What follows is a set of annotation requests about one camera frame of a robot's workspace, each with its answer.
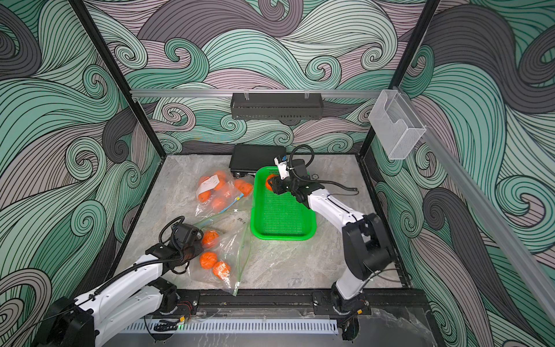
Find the orange taken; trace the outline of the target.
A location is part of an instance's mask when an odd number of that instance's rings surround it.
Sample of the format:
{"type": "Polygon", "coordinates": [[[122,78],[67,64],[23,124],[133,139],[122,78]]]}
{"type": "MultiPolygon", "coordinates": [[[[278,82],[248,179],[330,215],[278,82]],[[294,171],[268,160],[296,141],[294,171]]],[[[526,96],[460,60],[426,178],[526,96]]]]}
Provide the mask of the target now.
{"type": "Polygon", "coordinates": [[[280,181],[280,176],[277,174],[271,174],[267,177],[266,181],[265,181],[265,186],[268,190],[272,191],[273,190],[273,185],[276,182],[280,181]]]}
{"type": "Polygon", "coordinates": [[[210,249],[218,245],[220,234],[217,231],[205,231],[202,237],[202,246],[204,249],[210,249]]]}

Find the green plastic basket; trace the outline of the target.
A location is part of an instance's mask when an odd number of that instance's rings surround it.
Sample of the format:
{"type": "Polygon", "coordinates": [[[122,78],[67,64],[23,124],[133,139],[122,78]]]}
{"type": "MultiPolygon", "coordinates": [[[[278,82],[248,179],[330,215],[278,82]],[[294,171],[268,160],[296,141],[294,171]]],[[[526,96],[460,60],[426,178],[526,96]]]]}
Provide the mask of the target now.
{"type": "Polygon", "coordinates": [[[296,201],[290,193],[276,195],[267,189],[267,178],[278,174],[275,166],[267,166],[254,176],[251,232],[259,239],[273,241],[306,241],[316,234],[314,211],[296,201]]]}

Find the green printed zip-top bag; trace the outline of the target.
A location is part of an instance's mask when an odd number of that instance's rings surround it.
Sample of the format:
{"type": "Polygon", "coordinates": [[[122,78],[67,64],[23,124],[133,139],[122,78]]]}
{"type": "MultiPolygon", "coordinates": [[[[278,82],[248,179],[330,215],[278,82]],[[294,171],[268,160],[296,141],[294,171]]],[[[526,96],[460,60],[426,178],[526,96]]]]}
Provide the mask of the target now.
{"type": "Polygon", "coordinates": [[[231,275],[228,280],[220,280],[213,275],[212,269],[202,269],[199,255],[190,261],[186,277],[196,285],[237,295],[251,254],[250,217],[244,211],[226,212],[206,218],[196,226],[203,233],[213,230],[220,234],[218,245],[204,249],[202,253],[216,253],[218,261],[224,261],[231,267],[231,275]]]}

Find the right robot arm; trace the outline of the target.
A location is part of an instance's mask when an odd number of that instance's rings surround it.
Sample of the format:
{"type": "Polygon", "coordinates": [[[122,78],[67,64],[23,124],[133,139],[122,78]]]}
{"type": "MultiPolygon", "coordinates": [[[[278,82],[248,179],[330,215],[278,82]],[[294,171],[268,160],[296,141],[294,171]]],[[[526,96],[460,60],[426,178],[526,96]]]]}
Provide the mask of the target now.
{"type": "Polygon", "coordinates": [[[334,185],[356,194],[357,188],[313,179],[307,171],[309,164],[294,158],[299,149],[307,149],[310,160],[314,160],[314,150],[308,145],[299,145],[290,155],[275,157],[279,176],[268,179],[267,183],[276,195],[291,194],[297,202],[324,217],[340,232],[346,269],[332,285],[330,297],[338,314],[357,312],[365,305],[362,298],[365,285],[394,261],[391,238],[377,214],[363,214],[348,207],[325,186],[334,185]]]}

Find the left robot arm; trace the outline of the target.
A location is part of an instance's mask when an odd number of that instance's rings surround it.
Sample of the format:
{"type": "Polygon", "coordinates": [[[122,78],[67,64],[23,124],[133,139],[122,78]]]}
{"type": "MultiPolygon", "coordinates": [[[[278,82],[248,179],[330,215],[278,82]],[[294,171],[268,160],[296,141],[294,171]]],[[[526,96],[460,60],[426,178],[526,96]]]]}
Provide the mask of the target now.
{"type": "Polygon", "coordinates": [[[33,346],[103,346],[146,315],[176,312],[177,288],[163,275],[185,272],[202,253],[204,234],[182,216],[163,230],[169,238],[159,239],[121,273],[74,299],[55,301],[38,324],[33,346]]]}

